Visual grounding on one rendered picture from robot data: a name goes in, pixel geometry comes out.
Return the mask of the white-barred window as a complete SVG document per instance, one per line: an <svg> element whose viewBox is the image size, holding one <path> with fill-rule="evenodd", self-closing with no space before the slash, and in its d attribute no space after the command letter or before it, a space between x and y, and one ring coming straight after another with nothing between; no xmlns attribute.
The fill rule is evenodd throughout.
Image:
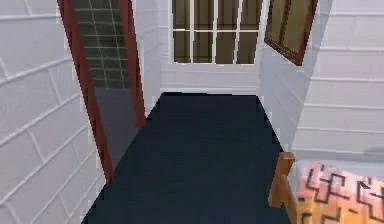
<svg viewBox="0 0 384 224"><path fill-rule="evenodd" d="M175 63L253 64L263 0L172 0Z"/></svg>

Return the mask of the wooden bed with orange cover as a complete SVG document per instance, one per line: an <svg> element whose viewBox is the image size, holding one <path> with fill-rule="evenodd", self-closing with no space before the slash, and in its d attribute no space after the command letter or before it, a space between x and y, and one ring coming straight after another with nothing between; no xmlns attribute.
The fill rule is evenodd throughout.
<svg viewBox="0 0 384 224"><path fill-rule="evenodd" d="M293 181L294 162L293 153L279 154L268 197L290 224L384 224L384 180L311 162Z"/></svg>

